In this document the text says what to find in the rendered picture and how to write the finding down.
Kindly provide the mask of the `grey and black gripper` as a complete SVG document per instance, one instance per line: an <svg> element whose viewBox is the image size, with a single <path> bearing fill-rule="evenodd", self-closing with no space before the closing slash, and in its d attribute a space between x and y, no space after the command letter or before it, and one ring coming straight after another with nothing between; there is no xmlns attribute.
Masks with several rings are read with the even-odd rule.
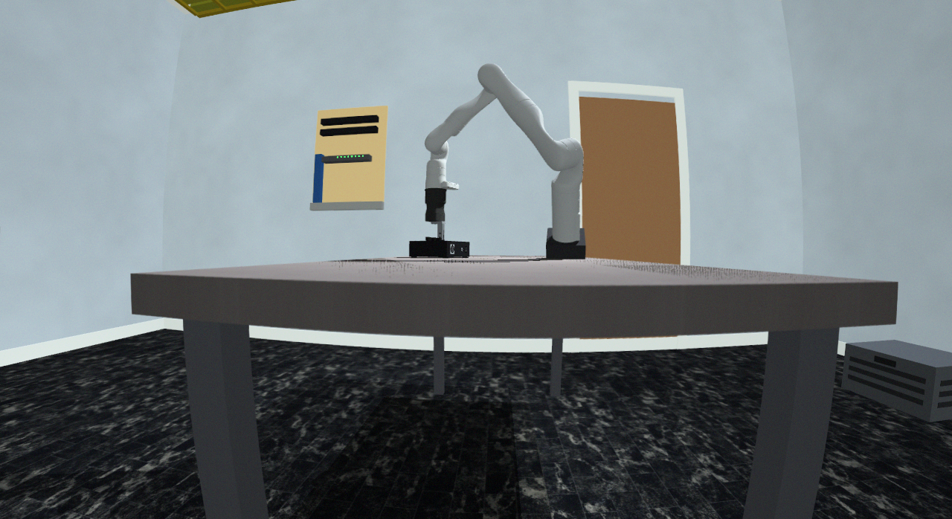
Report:
<svg viewBox="0 0 952 519"><path fill-rule="evenodd" d="M425 180L425 221L437 224L437 238L445 240L446 191L459 190L458 184L446 181L444 175L427 175Z"/></svg>

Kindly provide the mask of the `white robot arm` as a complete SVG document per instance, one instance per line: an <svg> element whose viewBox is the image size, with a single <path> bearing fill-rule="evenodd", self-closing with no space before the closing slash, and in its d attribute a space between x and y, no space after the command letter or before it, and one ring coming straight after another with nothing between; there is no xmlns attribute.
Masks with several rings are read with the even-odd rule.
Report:
<svg viewBox="0 0 952 519"><path fill-rule="evenodd" d="M426 136L425 148L431 151L433 160L426 163L426 175L446 176L448 139L462 132L463 127L480 110L497 98L510 118L536 146L544 162L552 170L560 171L551 181L553 240L580 241L580 184L584 176L584 150L580 142L574 138L553 140L545 132L543 113L536 103L512 84L500 66L482 65L478 79L484 87L480 94L458 106L442 125Z"/></svg>

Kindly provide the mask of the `black lighting desk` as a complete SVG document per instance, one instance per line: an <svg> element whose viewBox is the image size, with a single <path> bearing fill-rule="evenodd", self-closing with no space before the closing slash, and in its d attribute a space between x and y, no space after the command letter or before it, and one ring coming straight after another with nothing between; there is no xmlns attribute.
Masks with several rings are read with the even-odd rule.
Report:
<svg viewBox="0 0 952 519"><path fill-rule="evenodd" d="M445 241L442 238L426 237L425 241L409 241L409 256L467 258L469 256L469 242Z"/></svg>

